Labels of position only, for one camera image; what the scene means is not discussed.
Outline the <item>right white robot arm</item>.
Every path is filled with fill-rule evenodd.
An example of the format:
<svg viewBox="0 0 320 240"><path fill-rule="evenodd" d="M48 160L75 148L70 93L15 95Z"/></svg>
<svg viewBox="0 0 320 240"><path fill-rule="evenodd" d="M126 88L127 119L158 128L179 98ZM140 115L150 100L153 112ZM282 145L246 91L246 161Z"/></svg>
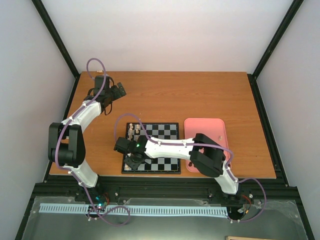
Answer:
<svg viewBox="0 0 320 240"><path fill-rule="evenodd" d="M176 158L189 160L204 176L215 179L223 193L236 195L239 180L230 168L231 150L202 133L188 139L160 139L141 135L137 140L119 137L114 150L125 156L125 163L133 170L146 159Z"/></svg>

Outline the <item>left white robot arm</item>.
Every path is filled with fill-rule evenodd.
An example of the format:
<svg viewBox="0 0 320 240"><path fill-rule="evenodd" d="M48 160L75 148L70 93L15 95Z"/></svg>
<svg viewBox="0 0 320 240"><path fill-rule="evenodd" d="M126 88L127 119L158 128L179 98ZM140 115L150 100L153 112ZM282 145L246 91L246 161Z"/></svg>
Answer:
<svg viewBox="0 0 320 240"><path fill-rule="evenodd" d="M83 132L96 117L106 112L108 106L125 95L120 82L115 84L112 77L98 75L81 106L62 122L49 126L49 161L73 175L80 186L87 187L86 195L95 202L103 198L104 188L97 184L99 176L85 159Z"/></svg>

